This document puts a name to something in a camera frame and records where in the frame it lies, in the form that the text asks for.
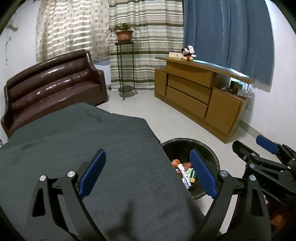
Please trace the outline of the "beige box on cabinet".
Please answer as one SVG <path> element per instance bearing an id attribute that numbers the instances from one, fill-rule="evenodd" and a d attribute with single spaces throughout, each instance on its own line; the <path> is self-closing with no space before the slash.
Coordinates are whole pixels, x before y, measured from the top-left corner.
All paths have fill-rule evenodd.
<path id="1" fill-rule="evenodd" d="M 183 54 L 182 53 L 177 53 L 177 52 L 170 52 L 169 57 L 170 58 L 179 58 L 179 59 L 181 59 L 183 57 Z"/>

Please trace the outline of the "beige striped curtain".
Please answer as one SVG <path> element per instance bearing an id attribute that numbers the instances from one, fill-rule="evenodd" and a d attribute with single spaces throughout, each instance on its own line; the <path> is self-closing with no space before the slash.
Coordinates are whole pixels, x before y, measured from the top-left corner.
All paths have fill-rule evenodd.
<path id="1" fill-rule="evenodd" d="M 131 23 L 139 27 L 134 42 L 135 87 L 154 88 L 154 71 L 165 67 L 162 58 L 183 46 L 182 1 L 109 1 L 109 25 Z M 109 45 L 112 88 L 119 88 L 116 36 Z"/>

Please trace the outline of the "dark brown leather sofa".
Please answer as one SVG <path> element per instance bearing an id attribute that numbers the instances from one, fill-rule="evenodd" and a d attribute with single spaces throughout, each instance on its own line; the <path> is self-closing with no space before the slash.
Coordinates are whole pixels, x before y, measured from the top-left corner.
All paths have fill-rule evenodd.
<path id="1" fill-rule="evenodd" d="M 10 78 L 4 86 L 1 126 L 8 138 L 19 128 L 68 106 L 108 100 L 105 76 L 85 49 L 53 57 Z"/>

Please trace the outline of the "red plastic bag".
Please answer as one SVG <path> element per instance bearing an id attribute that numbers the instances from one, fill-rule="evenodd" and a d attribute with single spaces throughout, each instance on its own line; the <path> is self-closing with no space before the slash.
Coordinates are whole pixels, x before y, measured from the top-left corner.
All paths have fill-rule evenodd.
<path id="1" fill-rule="evenodd" d="M 192 165 L 190 162 L 181 163 L 179 159 L 174 159 L 173 161 L 171 161 L 171 164 L 175 169 L 177 169 L 178 166 L 181 164 L 185 171 L 187 171 L 189 168 L 192 168 Z"/>

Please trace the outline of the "white paper packet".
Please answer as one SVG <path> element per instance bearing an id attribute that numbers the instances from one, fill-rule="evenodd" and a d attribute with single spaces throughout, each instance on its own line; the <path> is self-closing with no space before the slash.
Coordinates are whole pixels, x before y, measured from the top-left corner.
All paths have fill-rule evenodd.
<path id="1" fill-rule="evenodd" d="M 182 182 L 184 183 L 185 187 L 187 189 L 191 188 L 190 176 L 185 171 L 184 166 L 182 164 L 179 164 L 178 169 L 179 169 L 180 173 L 182 174 Z"/>

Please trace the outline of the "green yellow cylinder can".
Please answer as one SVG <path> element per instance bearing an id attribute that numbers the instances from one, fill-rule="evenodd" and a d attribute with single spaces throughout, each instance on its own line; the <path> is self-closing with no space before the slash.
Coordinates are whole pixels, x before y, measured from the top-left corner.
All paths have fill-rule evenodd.
<path id="1" fill-rule="evenodd" d="M 193 168 L 189 168 L 186 173 L 188 174 L 189 176 L 189 182 L 190 183 L 195 183 L 196 181 L 196 172 Z"/>

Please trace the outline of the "potted plant terracotta pot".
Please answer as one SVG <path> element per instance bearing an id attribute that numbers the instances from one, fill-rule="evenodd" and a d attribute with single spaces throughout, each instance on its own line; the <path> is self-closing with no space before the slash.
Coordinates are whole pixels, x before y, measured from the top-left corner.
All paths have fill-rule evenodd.
<path id="1" fill-rule="evenodd" d="M 116 36 L 119 43 L 128 43 L 132 41 L 133 33 L 139 31 L 139 27 L 135 24 L 122 22 L 109 27 L 109 30 L 112 35 Z"/>

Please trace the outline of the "wooden sideboard cabinet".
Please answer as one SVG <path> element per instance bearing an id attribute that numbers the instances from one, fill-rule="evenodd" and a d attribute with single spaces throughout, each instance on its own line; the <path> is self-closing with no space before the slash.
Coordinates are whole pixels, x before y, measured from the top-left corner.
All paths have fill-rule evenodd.
<path id="1" fill-rule="evenodd" d="M 224 143 L 237 131 L 246 107 L 246 95 L 230 87 L 230 79 L 251 85 L 255 80 L 233 69 L 204 61 L 164 58 L 154 71 L 154 95 Z"/>

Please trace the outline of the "black wicker trash bin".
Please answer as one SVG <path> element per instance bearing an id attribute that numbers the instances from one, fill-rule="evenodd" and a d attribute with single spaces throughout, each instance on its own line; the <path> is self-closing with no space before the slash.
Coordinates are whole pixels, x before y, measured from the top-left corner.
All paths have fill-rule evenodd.
<path id="1" fill-rule="evenodd" d="M 206 144 L 192 138 L 174 138 L 163 142 L 161 147 L 165 151 L 170 161 L 179 160 L 188 170 L 193 171 L 189 193 L 194 199 L 199 199 L 206 195 L 199 177 L 205 173 L 206 169 L 220 170 L 220 163 L 216 154 Z"/>

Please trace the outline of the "black metal plant stand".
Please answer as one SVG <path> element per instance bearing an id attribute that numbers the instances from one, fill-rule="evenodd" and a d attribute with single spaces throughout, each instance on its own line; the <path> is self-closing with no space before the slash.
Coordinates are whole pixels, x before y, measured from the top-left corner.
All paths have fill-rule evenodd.
<path id="1" fill-rule="evenodd" d="M 117 41 L 116 59 L 118 70 L 119 88 L 118 92 L 125 100 L 128 93 L 137 94 L 135 87 L 135 64 L 134 64 L 134 42 L 133 40 Z"/>

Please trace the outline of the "blue curtain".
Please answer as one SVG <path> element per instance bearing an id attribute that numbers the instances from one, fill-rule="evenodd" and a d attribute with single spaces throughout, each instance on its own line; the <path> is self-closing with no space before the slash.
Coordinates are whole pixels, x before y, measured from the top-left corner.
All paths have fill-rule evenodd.
<path id="1" fill-rule="evenodd" d="M 274 41 L 265 1 L 184 1 L 183 45 L 197 59 L 271 84 Z"/>

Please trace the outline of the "dark grey tablecloth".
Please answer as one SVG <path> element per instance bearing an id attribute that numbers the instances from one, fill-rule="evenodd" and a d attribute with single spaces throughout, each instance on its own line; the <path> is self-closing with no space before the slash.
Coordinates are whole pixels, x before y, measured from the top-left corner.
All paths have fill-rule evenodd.
<path id="1" fill-rule="evenodd" d="M 1 147 L 1 240 L 193 240 L 203 219 L 144 119 L 79 103 Z"/>

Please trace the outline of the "small items in cabinet shelf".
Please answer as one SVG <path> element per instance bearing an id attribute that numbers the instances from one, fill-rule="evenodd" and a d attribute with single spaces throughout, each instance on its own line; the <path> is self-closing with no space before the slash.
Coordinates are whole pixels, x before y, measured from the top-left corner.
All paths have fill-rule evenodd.
<path id="1" fill-rule="evenodd" d="M 248 98 L 251 96 L 253 86 L 243 81 L 230 78 L 228 84 L 221 88 L 222 91 L 227 91 L 231 94 L 235 94 L 241 97 Z"/>

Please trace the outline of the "beige patterned curtain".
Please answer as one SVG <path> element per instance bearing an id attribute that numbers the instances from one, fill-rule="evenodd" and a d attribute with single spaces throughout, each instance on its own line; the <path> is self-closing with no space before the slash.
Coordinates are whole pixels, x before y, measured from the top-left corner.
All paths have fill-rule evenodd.
<path id="1" fill-rule="evenodd" d="M 85 49 L 95 62 L 109 58 L 108 1 L 41 1 L 36 61 Z"/>

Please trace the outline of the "Mickey Mouse plush toy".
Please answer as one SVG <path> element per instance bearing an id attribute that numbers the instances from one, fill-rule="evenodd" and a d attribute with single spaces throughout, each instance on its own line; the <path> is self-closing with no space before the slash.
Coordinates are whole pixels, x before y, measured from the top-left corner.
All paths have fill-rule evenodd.
<path id="1" fill-rule="evenodd" d="M 181 52 L 182 52 L 182 56 L 180 59 L 183 61 L 193 61 L 194 58 L 196 57 L 194 48 L 191 45 L 188 45 L 187 47 L 182 48 Z"/>

